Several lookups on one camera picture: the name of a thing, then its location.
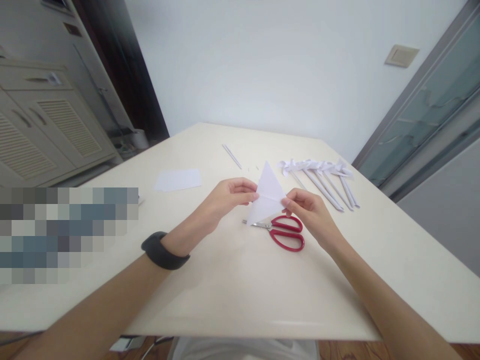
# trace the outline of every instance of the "person's right hand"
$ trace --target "person's right hand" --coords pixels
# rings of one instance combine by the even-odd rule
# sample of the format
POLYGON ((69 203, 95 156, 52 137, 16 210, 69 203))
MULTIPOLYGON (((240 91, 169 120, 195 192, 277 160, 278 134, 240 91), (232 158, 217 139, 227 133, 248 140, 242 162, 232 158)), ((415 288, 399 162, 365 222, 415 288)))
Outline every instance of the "person's right hand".
POLYGON ((285 207, 282 212, 288 217, 295 214, 327 252, 336 242, 345 241, 320 196, 294 188, 281 203, 285 207))

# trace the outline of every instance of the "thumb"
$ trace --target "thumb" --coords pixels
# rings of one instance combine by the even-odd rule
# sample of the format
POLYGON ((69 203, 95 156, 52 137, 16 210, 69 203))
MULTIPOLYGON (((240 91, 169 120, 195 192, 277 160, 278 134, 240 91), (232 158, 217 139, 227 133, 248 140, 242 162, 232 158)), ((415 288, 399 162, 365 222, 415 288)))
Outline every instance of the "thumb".
POLYGON ((298 217, 305 215, 306 210, 288 197, 284 197, 281 200, 281 204, 285 207, 285 209, 290 210, 298 217))
POLYGON ((251 203, 259 198, 256 192, 239 192, 233 195, 235 205, 251 203))

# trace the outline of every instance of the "scissor blade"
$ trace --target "scissor blade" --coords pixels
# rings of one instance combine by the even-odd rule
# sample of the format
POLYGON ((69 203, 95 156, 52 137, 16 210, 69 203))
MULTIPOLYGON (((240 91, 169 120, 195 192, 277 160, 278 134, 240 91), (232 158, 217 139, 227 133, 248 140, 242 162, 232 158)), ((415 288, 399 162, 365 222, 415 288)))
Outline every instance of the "scissor blade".
MULTIPOLYGON (((242 223, 246 224, 247 223, 247 220, 242 220, 241 221, 242 223)), ((269 223, 263 223, 263 222, 256 222, 256 223, 253 223, 252 226, 257 226, 259 228, 264 228, 264 229, 270 229, 272 227, 271 224, 269 223)))

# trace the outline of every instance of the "white stick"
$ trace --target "white stick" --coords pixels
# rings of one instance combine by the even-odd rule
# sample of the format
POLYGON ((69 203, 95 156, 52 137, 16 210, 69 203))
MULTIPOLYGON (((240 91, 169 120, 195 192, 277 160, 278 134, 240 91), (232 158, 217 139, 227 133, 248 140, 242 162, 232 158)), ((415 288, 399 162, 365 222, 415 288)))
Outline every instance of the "white stick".
POLYGON ((290 174, 293 175, 293 177, 298 181, 298 183, 300 184, 300 186, 303 188, 303 190, 307 190, 307 188, 305 187, 305 185, 300 181, 300 179, 297 177, 297 175, 295 175, 295 173, 293 171, 290 171, 290 174))
POLYGON ((353 208, 355 206, 355 201, 354 198, 352 197, 352 192, 350 191, 350 187, 345 181, 344 176, 338 176, 340 178, 341 184, 343 185, 343 189, 345 190, 346 197, 348 198, 348 201, 350 202, 351 207, 353 208))
POLYGON ((326 192, 331 196, 331 198, 333 200, 335 200, 336 204, 343 210, 344 207, 339 203, 339 201, 337 200, 337 198, 335 197, 333 191, 330 190, 330 187, 325 183, 324 179, 322 178, 322 173, 318 170, 315 170, 315 175, 316 177, 318 178, 318 180, 320 181, 320 183, 323 185, 323 187, 325 188, 326 192))
POLYGON ((228 155, 231 156, 231 158, 233 159, 233 161, 238 165, 238 167, 240 168, 240 170, 242 170, 242 166, 240 165, 239 161, 235 158, 235 156, 232 154, 232 152, 230 151, 229 147, 225 144, 222 144, 223 148, 226 150, 226 152, 228 153, 228 155))
POLYGON ((348 190, 350 190, 350 195, 351 195, 351 198, 353 199, 353 203, 355 204, 355 206, 356 206, 357 208, 360 209, 360 205, 359 205, 359 203, 357 202, 357 199, 355 198, 354 193, 352 192, 352 190, 350 189, 350 186, 349 186, 348 184, 347 184, 347 186, 348 186, 348 190))
POLYGON ((318 190, 321 191, 321 193, 328 199, 328 201, 331 202, 333 207, 337 209, 339 212, 344 212, 343 209, 337 204, 335 200, 332 199, 332 197, 329 195, 329 193, 322 187, 322 184, 319 183, 319 181, 313 176, 308 170, 303 169, 303 172, 310 178, 310 180, 316 185, 318 190))
POLYGON ((342 193, 340 192, 339 188, 335 186, 334 182, 332 181, 332 179, 330 178, 330 175, 328 172, 324 171, 323 174, 325 175, 326 179, 328 180, 328 182, 330 183, 331 187, 336 191, 336 193, 338 194, 338 196, 340 197, 340 199, 345 203, 346 207, 350 210, 350 211, 353 211, 354 208, 350 205, 350 203, 347 201, 347 199, 345 199, 345 196, 342 195, 342 193))

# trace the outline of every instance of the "white wall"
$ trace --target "white wall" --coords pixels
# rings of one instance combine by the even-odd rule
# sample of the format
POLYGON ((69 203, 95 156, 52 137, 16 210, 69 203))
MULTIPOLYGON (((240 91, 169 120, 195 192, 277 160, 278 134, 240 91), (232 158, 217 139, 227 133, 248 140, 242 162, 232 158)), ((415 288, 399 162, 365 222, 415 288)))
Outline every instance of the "white wall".
POLYGON ((398 202, 480 277, 480 139, 398 202))
POLYGON ((115 129, 73 44, 81 52, 96 85, 108 89, 105 97, 117 121, 131 127, 130 119, 80 20, 45 7, 40 4, 40 0, 1 0, 0 46, 12 58, 66 66, 70 78, 102 127, 106 130, 115 129), (70 35, 63 22, 79 27, 83 37, 70 35))
POLYGON ((125 2, 170 135, 315 137, 351 162, 466 0, 125 2), (394 44, 420 48, 409 68, 384 65, 394 44))

